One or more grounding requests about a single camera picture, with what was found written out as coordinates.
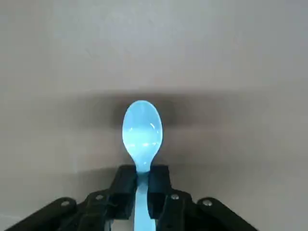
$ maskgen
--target spoon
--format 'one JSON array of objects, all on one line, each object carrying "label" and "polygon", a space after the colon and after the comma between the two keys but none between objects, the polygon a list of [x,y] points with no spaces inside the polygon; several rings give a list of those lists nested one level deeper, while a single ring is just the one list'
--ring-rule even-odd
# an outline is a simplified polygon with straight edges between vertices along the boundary
[{"label": "spoon", "polygon": [[156,108],[148,101],[135,101],[127,109],[122,129],[125,148],[136,165],[138,180],[134,231],[155,231],[148,212],[148,173],[163,141],[163,126]]}]

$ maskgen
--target spoon bowl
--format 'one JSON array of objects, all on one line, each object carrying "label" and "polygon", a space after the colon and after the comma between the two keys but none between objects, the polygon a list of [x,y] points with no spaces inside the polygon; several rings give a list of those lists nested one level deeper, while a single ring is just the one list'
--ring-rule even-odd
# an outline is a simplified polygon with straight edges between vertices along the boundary
[{"label": "spoon bowl", "polygon": [[124,116],[122,138],[137,172],[150,171],[151,162],[163,141],[162,122],[150,102],[139,100],[129,106]]}]

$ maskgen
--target plastic spoon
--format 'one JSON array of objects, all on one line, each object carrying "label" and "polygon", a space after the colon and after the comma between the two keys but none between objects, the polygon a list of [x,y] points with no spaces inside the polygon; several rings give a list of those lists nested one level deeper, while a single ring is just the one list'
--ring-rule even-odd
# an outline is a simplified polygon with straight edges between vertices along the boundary
[{"label": "plastic spoon", "polygon": [[148,172],[163,141],[163,126],[156,108],[148,101],[136,101],[127,109],[122,129],[126,150],[138,174],[134,231],[155,231],[147,205]]}]

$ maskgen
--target metal screw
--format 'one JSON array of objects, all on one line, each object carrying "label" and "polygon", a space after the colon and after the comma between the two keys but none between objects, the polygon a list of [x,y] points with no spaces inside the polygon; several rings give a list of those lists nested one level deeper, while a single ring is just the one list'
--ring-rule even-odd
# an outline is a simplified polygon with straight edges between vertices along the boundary
[{"label": "metal screw", "polygon": [[179,195],[177,195],[177,194],[172,194],[171,195],[171,199],[172,200],[178,200],[180,197],[179,197]]},{"label": "metal screw", "polygon": [[68,206],[69,205],[69,201],[63,201],[62,203],[61,203],[61,206]]},{"label": "metal screw", "polygon": [[212,206],[212,202],[210,200],[204,200],[202,201],[202,203],[205,205],[205,206]]},{"label": "metal screw", "polygon": [[98,201],[100,201],[100,200],[103,199],[103,198],[104,198],[103,195],[97,195],[95,199],[98,200]]}]

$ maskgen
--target gray wall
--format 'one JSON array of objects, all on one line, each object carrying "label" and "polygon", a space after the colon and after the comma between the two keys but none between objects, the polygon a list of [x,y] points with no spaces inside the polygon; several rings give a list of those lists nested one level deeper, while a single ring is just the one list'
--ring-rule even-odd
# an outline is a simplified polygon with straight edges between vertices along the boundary
[{"label": "gray wall", "polygon": [[125,108],[148,99],[165,125],[155,162],[175,188],[217,197],[260,230],[304,230],[307,7],[0,1],[0,228],[108,187],[131,163]]}]

